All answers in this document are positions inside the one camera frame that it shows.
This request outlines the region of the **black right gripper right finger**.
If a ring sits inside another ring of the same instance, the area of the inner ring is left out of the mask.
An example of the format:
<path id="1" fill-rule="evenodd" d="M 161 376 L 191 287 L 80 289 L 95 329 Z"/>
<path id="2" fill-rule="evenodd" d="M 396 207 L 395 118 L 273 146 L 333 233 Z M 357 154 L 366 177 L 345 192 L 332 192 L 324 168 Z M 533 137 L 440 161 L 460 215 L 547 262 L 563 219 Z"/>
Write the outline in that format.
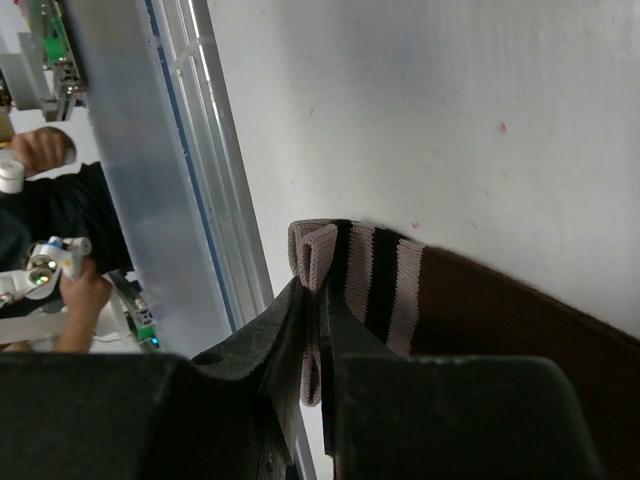
<path id="1" fill-rule="evenodd" d="M 391 352 L 334 288 L 320 307 L 325 446 L 338 479 L 602 479 L 568 378 L 541 357 Z"/>

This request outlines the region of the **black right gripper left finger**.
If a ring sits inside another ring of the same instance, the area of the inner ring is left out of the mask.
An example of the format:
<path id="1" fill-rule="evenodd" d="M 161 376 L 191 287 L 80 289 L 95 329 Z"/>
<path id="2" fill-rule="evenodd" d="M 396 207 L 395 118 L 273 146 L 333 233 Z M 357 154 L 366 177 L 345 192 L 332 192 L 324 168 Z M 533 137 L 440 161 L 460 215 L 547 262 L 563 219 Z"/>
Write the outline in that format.
<path id="1" fill-rule="evenodd" d="M 310 479 L 299 407 L 306 294 L 291 280 L 267 309 L 193 358 L 212 382 L 196 450 L 211 479 Z"/>

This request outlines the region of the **brown sock with striped cuff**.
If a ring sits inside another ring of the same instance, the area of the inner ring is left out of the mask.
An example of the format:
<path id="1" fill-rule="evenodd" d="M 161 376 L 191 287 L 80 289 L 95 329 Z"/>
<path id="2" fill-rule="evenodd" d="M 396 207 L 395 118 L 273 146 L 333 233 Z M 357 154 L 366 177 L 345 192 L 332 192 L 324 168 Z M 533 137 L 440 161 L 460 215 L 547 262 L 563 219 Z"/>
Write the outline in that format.
<path id="1" fill-rule="evenodd" d="M 608 475 L 639 475 L 639 341 L 454 252 L 359 221 L 288 230 L 292 273 L 332 283 L 351 314 L 400 355 L 499 354 L 554 361 L 575 386 Z"/>

